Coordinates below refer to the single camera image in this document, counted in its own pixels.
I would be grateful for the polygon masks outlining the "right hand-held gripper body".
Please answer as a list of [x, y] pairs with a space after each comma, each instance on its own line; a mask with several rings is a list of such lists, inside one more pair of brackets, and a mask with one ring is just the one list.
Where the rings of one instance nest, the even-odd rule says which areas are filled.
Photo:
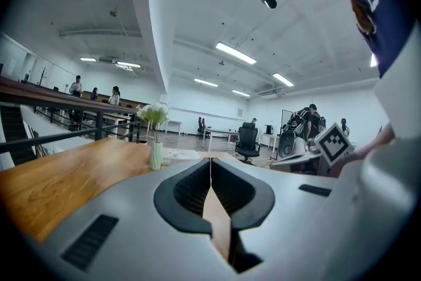
[[380, 147], [343, 173], [321, 214], [321, 276], [360, 276], [393, 245], [418, 199], [418, 138]]

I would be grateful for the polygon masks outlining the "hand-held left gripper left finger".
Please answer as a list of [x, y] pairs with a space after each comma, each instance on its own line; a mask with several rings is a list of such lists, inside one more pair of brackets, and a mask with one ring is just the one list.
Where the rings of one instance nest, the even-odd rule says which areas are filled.
[[234, 280], [200, 216], [210, 161], [113, 184], [70, 213], [41, 247], [62, 280]]

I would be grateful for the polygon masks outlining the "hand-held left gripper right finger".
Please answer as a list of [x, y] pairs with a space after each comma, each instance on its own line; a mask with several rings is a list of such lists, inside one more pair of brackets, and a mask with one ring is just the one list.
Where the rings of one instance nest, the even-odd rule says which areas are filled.
[[213, 158], [212, 189], [230, 216], [229, 259], [211, 280], [298, 280], [288, 269], [337, 184], [336, 178], [280, 172]]

